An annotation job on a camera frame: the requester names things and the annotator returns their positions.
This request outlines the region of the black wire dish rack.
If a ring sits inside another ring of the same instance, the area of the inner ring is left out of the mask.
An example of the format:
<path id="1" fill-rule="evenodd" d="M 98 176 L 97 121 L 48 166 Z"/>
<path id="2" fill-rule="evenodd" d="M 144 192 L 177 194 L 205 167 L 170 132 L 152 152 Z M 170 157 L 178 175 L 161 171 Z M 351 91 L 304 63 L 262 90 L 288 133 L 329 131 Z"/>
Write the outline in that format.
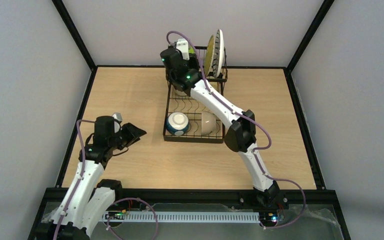
<path id="1" fill-rule="evenodd" d="M 205 57 L 207 47 L 206 46 L 197 46 L 196 47 L 199 57 Z M 198 64 L 198 58 L 196 53 L 189 53 L 190 59 L 192 62 Z M 223 96 L 225 83 L 228 80 L 228 70 L 226 62 L 226 49 L 224 49 L 224 56 L 222 57 L 222 66 L 218 77 L 214 77 L 213 73 L 210 72 L 210 76 L 207 77 L 208 81 L 215 86 L 213 83 L 216 83 L 216 90 Z M 164 120 L 163 127 L 163 139 L 167 142 L 182 142 L 182 143 L 204 143 L 204 144 L 223 144 L 224 137 L 226 134 L 225 126 L 223 125 L 220 119 L 216 118 L 215 130 L 209 134 L 202 135 L 202 112 L 211 112 L 204 104 L 193 99 L 187 95 L 179 95 L 176 93 L 176 89 L 171 83 L 168 83 L 168 95 L 166 103 L 166 119 Z M 187 116 L 189 121 L 189 128 L 186 133 L 181 136 L 176 136 L 171 134 L 168 131 L 168 117 L 174 112 L 180 112 Z"/>

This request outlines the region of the round woven bamboo plate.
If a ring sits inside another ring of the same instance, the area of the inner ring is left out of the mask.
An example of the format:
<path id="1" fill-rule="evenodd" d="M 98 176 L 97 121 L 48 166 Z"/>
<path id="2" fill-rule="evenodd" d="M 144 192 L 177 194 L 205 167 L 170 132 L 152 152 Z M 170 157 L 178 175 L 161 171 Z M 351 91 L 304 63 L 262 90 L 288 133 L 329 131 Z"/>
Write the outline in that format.
<path id="1" fill-rule="evenodd" d="M 215 36 L 211 35 L 209 38 L 205 57 L 203 61 L 203 69 L 204 69 L 204 75 L 208 76 L 210 72 L 212 71 L 212 62 L 213 62 L 213 54 L 214 54 L 214 47 L 215 47 Z"/>

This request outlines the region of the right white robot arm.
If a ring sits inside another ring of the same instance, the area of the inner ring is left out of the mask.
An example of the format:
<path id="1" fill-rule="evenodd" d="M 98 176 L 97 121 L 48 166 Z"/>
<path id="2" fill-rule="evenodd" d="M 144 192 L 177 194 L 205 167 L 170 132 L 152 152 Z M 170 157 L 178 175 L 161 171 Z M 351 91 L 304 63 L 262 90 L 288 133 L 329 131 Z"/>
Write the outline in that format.
<path id="1" fill-rule="evenodd" d="M 168 47 L 160 53 L 166 69 L 168 82 L 178 91 L 205 105 L 227 128 L 224 143 L 238 153 L 248 170 L 257 200 L 264 206 L 270 205 L 280 192 L 276 180 L 265 167 L 261 150 L 257 145 L 255 114 L 244 111 L 229 102 L 215 90 L 201 72 L 191 68 L 182 53 L 175 47 Z"/>

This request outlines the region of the white bowl with dark rim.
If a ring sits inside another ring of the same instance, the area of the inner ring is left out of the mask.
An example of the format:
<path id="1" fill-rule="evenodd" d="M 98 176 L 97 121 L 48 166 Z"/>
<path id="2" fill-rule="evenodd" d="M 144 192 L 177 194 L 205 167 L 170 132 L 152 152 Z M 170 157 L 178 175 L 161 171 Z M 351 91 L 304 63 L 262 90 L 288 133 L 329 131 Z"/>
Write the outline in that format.
<path id="1" fill-rule="evenodd" d="M 189 118 L 182 112 L 173 112 L 166 119 L 166 130 L 173 136 L 183 136 L 189 131 Z"/>

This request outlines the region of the blue striped white plate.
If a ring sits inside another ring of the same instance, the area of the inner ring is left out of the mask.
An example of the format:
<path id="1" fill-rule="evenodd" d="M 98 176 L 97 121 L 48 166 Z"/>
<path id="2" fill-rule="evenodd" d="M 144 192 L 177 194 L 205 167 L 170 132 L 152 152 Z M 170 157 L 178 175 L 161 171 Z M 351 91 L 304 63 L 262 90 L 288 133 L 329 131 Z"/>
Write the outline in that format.
<path id="1" fill-rule="evenodd" d="M 225 42 L 224 34 L 221 29 L 216 31 L 214 37 L 214 53 L 213 60 L 211 62 L 212 76 L 218 78 L 222 71 L 222 66 L 225 57 Z"/>

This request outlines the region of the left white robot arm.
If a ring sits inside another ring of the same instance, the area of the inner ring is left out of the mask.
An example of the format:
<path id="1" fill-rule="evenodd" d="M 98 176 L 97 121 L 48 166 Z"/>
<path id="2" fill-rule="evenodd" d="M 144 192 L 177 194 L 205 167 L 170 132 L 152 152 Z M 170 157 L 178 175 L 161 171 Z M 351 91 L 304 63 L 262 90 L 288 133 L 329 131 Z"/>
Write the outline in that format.
<path id="1" fill-rule="evenodd" d="M 101 179 L 109 160 L 127 152 L 146 131 L 128 122 L 121 114 L 99 116 L 91 121 L 93 132 L 80 141 L 79 163 L 73 180 L 59 206 L 47 222 L 40 222 L 37 240 L 89 240 L 104 212 L 122 195 L 119 180 Z"/>

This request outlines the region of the green plastic plate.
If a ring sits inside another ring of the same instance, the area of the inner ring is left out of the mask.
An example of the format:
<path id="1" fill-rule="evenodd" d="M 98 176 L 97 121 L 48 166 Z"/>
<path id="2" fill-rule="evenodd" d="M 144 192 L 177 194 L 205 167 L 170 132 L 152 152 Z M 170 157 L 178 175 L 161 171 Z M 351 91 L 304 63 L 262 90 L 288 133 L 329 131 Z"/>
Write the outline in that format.
<path id="1" fill-rule="evenodd" d="M 191 46 L 189 46 L 189 48 L 188 48 L 188 54 L 189 54 L 190 58 L 196 58 L 196 51 Z"/>

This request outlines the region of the plain white bowl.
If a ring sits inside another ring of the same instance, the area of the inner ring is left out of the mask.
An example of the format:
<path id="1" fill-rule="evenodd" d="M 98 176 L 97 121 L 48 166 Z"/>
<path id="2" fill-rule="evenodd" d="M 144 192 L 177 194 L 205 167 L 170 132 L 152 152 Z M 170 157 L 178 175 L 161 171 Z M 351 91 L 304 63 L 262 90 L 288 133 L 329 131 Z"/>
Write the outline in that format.
<path id="1" fill-rule="evenodd" d="M 216 129 L 216 116 L 209 111 L 201 113 L 201 135 L 209 135 Z"/>

